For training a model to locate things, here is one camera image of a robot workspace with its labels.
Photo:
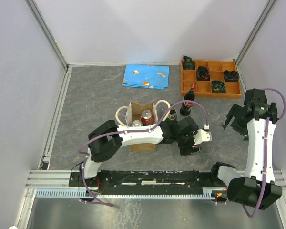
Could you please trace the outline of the green glass bottle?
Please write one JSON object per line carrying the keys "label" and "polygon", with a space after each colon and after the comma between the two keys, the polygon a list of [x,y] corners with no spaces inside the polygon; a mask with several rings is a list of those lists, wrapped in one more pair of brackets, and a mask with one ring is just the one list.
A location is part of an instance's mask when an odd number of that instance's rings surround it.
{"label": "green glass bottle", "polygon": [[167,116],[165,121],[168,123],[172,123],[172,122],[177,121],[177,113],[176,113],[176,109],[174,107],[170,110],[169,115]]}

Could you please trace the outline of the rolled dark belt lower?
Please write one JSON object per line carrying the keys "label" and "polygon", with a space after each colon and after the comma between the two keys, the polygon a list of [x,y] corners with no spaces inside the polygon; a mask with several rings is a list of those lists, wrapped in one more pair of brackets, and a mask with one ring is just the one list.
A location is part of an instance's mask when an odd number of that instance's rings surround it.
{"label": "rolled dark belt lower", "polygon": [[211,90],[213,93],[226,93],[226,86],[223,81],[213,80],[211,81]]}

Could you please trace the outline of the purple soda can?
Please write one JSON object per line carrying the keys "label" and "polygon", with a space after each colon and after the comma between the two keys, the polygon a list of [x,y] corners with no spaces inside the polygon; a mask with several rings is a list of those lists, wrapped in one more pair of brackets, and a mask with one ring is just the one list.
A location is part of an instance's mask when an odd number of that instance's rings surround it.
{"label": "purple soda can", "polygon": [[132,121],[131,126],[132,127],[140,127],[140,126],[143,126],[143,124],[140,120],[134,120],[134,121]]}

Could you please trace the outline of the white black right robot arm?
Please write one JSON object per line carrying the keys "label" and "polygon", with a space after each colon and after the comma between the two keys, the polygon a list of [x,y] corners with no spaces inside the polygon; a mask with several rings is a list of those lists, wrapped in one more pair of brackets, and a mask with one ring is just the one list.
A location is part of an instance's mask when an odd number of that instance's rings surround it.
{"label": "white black right robot arm", "polygon": [[245,93],[244,105],[234,104],[226,116],[223,128],[231,126],[248,141],[248,156],[244,173],[226,163],[212,166],[209,181],[213,186],[227,186],[229,201],[243,208],[265,210],[282,195],[282,188],[275,184],[272,163],[272,144],[276,123],[281,117],[275,103],[268,104],[266,89],[250,89]]}

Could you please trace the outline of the rolled dark belt right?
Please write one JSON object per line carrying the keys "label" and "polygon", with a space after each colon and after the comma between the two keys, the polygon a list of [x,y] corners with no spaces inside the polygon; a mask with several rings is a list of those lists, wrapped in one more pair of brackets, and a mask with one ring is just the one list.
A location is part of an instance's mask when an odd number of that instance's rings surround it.
{"label": "rolled dark belt right", "polygon": [[238,82],[239,80],[239,73],[235,70],[224,70],[223,74],[226,82]]}

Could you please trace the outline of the orange wooden compartment tray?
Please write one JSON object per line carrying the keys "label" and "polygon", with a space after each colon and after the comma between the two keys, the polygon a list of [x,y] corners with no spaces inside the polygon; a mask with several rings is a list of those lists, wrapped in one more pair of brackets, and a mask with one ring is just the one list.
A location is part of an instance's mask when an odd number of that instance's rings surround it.
{"label": "orange wooden compartment tray", "polygon": [[[189,91],[191,84],[196,84],[195,96],[203,98],[223,98],[239,99],[242,97],[240,81],[227,81],[224,71],[236,71],[235,62],[230,61],[210,61],[210,60],[193,60],[195,63],[194,70],[184,69],[183,60],[180,62],[180,85],[181,96]],[[199,80],[197,69],[199,66],[206,67],[210,72],[209,80]],[[212,81],[221,81],[225,85],[225,93],[214,92],[212,90]]]}

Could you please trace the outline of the red soda can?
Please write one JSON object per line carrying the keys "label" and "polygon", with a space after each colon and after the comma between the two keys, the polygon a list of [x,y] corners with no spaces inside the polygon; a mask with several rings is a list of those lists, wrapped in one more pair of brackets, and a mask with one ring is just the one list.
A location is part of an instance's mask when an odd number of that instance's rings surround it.
{"label": "red soda can", "polygon": [[154,124],[154,115],[151,110],[143,110],[141,113],[141,122],[143,126]]}
{"label": "red soda can", "polygon": [[201,151],[201,146],[200,145],[194,145],[191,147],[191,154],[195,154]]}

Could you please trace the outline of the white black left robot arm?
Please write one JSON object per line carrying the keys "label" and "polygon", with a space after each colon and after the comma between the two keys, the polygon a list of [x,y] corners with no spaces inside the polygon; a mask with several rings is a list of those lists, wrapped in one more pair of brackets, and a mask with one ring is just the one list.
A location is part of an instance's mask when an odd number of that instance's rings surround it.
{"label": "white black left robot arm", "polygon": [[114,120],[108,120],[90,132],[88,139],[96,140],[88,144],[88,158],[82,165],[79,180],[85,186],[95,183],[99,167],[121,147],[137,144],[172,144],[176,142],[180,155],[187,156],[201,150],[195,144],[194,136],[198,134],[198,125],[191,117],[181,121],[162,121],[159,125],[128,127],[117,125]]}

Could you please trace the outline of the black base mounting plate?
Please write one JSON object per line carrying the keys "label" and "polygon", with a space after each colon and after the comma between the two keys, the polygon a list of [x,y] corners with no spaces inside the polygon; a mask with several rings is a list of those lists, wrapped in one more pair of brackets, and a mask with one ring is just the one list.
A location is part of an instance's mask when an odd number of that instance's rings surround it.
{"label": "black base mounting plate", "polygon": [[203,188],[227,186],[211,172],[190,171],[110,171],[86,178],[90,188],[101,194],[202,194]]}

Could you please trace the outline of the rolled dark belt middle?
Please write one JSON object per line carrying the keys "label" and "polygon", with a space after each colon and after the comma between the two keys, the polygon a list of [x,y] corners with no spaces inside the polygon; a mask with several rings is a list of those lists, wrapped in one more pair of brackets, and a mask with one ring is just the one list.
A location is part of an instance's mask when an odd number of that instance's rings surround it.
{"label": "rolled dark belt middle", "polygon": [[199,66],[196,70],[196,77],[198,81],[209,81],[210,72],[205,66]]}

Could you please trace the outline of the cola plastic bottle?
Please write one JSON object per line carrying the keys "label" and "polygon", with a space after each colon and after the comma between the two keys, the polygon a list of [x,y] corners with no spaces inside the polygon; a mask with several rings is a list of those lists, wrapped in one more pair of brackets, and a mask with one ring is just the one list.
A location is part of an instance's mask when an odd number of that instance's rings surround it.
{"label": "cola plastic bottle", "polygon": [[184,100],[180,108],[180,115],[188,116],[191,112],[191,107],[193,106],[193,101],[195,100],[195,89],[196,84],[193,83],[190,85],[190,90],[185,94]]}

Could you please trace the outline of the blue patterned folded cloth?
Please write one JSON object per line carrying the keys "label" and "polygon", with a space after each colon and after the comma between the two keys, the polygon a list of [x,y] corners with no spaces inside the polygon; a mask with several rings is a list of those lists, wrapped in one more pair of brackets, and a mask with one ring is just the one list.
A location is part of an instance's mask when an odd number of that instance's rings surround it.
{"label": "blue patterned folded cloth", "polygon": [[169,66],[127,64],[122,86],[164,90],[169,83]]}

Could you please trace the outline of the canvas tote bag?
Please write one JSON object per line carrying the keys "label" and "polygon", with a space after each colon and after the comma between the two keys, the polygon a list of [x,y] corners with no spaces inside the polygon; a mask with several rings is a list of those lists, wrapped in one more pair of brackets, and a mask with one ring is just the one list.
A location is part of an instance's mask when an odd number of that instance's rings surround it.
{"label": "canvas tote bag", "polygon": [[[170,104],[166,100],[159,100],[156,104],[152,101],[144,105],[130,101],[128,106],[122,106],[116,111],[115,119],[122,126],[142,127],[156,124],[158,122],[156,108],[160,103],[166,104],[167,108],[170,107]],[[126,109],[125,122],[119,119],[119,112],[123,109]],[[129,146],[129,150],[154,151],[156,150],[156,145],[148,143],[132,144]]]}

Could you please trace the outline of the rolled dark belt top-left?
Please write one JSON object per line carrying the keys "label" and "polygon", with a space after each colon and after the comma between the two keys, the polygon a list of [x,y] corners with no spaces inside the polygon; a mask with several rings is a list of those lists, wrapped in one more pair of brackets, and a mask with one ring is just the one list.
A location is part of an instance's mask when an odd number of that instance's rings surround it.
{"label": "rolled dark belt top-left", "polygon": [[195,70],[195,62],[191,57],[183,56],[183,69],[184,70]]}

